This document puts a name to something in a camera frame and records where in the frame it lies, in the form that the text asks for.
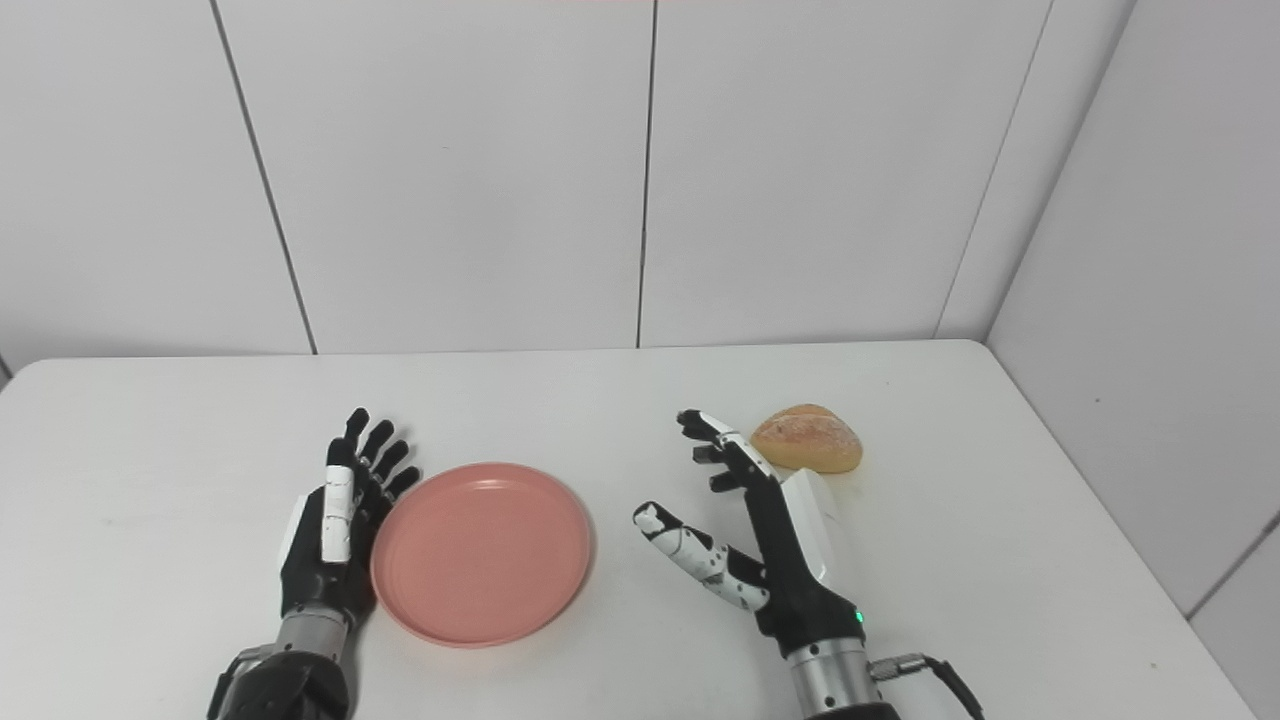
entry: cable connector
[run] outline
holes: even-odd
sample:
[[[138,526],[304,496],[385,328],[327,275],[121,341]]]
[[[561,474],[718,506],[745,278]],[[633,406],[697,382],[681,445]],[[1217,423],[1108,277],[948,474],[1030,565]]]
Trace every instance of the cable connector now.
[[[956,700],[960,701],[960,705],[964,706],[970,717],[974,720],[982,720],[982,705],[978,703],[978,698],[974,697],[969,685],[960,679],[955,667],[945,660],[934,660],[928,655],[922,655],[919,652],[899,655],[897,657],[886,657],[884,660],[877,660],[870,664],[870,675],[872,680],[882,683],[884,680],[892,680],[893,678],[901,678],[902,675],[914,675],[925,667],[933,670],[933,674],[942,680],[942,684],[945,684],[947,689],[956,696]]]
[[[914,675],[928,666],[929,664],[923,655],[913,652],[909,655],[899,655],[897,657],[877,660],[876,662],[872,662],[870,673],[873,680],[883,683],[884,680],[892,680],[893,678],[901,678],[902,675]]]

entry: silver cylindrical wrist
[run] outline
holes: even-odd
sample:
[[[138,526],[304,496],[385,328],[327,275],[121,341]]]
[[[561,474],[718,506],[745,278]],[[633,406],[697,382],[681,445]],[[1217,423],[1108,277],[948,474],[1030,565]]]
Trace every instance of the silver cylindrical wrist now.
[[[291,610],[280,621],[273,652],[311,652],[337,661],[347,644],[347,618],[321,605]]]
[[[788,655],[787,664],[805,717],[881,701],[868,667],[867,648],[858,638],[805,646]]]

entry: crusty bread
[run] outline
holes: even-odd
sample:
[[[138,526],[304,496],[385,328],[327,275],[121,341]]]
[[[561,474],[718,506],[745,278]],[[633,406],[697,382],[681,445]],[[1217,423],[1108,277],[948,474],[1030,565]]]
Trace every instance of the crusty bread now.
[[[774,465],[818,473],[847,473],[863,460],[854,430],[820,405],[774,413],[751,433],[751,445]]]

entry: robotic hand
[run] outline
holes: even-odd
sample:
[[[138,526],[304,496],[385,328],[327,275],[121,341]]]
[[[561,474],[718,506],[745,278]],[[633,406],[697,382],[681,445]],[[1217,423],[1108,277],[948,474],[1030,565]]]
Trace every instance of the robotic hand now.
[[[783,482],[733,428],[699,410],[677,419],[686,437],[708,443],[694,448],[694,462],[727,468],[710,479],[712,492],[746,491],[763,562],[685,525],[657,502],[641,505],[632,520],[705,588],[755,614],[760,633],[777,641],[791,666],[806,719],[899,720],[876,683],[925,667],[982,719],[982,706],[950,664],[918,653],[867,660],[863,615],[850,600],[850,578],[835,562],[842,530],[817,473],[799,470]]]
[[[325,484],[294,510],[293,541],[280,568],[280,632],[274,643],[242,651],[219,676],[209,720],[347,717],[351,698],[338,659],[376,602],[369,579],[374,538],[421,477],[413,466],[393,477],[408,445],[397,441],[383,451],[396,432],[388,420],[369,432],[357,455],[367,424],[361,407],[346,434],[329,443]]]

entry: white table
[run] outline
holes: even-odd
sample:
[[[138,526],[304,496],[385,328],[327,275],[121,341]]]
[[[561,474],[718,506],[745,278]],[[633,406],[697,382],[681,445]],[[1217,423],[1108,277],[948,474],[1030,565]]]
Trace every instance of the white table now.
[[[677,410],[750,430],[819,402],[867,457],[832,479],[873,656],[950,659],[991,720],[1252,717],[1000,365],[964,341],[32,365],[0,395],[0,707],[23,720],[202,717],[273,639],[275,553],[326,441],[367,406],[428,474],[543,469],[582,500],[595,560],[554,623],[460,651],[380,611],[356,717],[785,719],[776,644],[632,528],[657,498],[754,551],[707,491]],[[929,676],[905,720],[960,720]]]

